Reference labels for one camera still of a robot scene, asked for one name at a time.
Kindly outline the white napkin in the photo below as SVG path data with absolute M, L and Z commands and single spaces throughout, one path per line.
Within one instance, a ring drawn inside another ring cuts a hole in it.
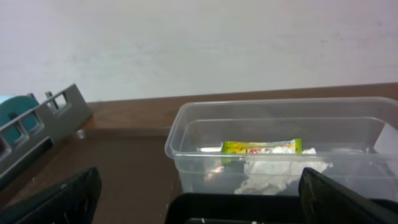
M 319 159 L 315 148 L 298 154 L 279 149 L 259 158 L 242 157 L 233 164 L 239 166 L 243 176 L 234 190 L 238 195 L 293 194 L 305 168 L 323 173 L 334 166 L 331 162 Z

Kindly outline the yellow green snack wrapper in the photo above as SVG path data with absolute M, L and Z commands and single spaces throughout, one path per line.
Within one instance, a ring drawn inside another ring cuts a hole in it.
M 221 145 L 221 152 L 238 154 L 300 154 L 302 153 L 302 140 L 293 139 L 277 142 L 225 141 Z

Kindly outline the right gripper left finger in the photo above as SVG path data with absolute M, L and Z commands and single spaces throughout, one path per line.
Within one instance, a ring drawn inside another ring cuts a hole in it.
M 101 194 L 97 168 L 87 168 L 1 210 L 1 223 L 87 223 L 93 221 Z

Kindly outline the light blue bowl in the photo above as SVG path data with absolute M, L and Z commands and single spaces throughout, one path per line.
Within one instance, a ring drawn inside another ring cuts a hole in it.
M 30 96 L 1 95 L 1 126 L 38 105 L 39 102 Z M 16 126 L 4 132 L 4 138 L 9 144 L 14 143 L 20 137 L 21 132 Z

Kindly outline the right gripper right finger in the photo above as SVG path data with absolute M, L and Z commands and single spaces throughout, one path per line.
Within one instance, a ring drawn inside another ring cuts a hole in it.
M 305 168 L 298 187 L 308 223 L 397 223 L 397 213 Z

